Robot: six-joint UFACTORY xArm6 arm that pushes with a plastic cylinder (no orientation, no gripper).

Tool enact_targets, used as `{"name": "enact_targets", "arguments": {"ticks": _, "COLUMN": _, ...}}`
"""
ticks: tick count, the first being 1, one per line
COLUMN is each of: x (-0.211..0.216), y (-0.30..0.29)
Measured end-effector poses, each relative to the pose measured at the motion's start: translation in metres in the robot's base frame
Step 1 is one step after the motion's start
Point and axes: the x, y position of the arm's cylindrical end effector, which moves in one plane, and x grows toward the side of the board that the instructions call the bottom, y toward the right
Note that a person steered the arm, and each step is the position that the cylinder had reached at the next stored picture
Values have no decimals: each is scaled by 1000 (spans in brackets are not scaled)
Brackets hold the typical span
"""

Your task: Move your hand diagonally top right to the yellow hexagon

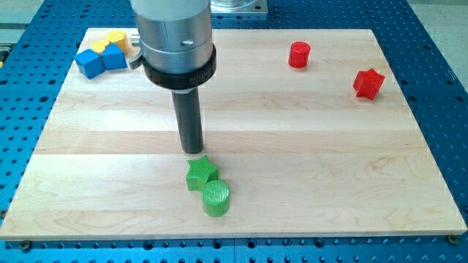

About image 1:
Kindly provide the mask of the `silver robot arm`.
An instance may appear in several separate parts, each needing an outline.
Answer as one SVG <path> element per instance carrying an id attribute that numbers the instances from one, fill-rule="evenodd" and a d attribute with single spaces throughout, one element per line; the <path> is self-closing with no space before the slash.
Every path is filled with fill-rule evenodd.
<path id="1" fill-rule="evenodd" d="M 129 67 L 172 94 L 181 147 L 203 149 L 197 87 L 216 71 L 209 0 L 132 0 L 140 51 Z"/>

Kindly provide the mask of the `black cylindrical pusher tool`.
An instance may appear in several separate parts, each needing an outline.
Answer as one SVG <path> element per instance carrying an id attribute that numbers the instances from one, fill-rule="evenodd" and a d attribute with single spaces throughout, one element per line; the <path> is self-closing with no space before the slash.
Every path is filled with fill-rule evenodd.
<path id="1" fill-rule="evenodd" d="M 203 130 L 197 88 L 186 93 L 172 92 L 182 150 L 199 153 L 203 150 Z"/>

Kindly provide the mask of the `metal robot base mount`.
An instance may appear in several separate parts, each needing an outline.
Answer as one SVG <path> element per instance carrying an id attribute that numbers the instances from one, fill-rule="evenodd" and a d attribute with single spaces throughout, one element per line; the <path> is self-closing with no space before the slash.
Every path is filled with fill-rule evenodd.
<path id="1" fill-rule="evenodd" d="M 211 0 L 212 17 L 265 17 L 267 14 L 267 0 Z"/>

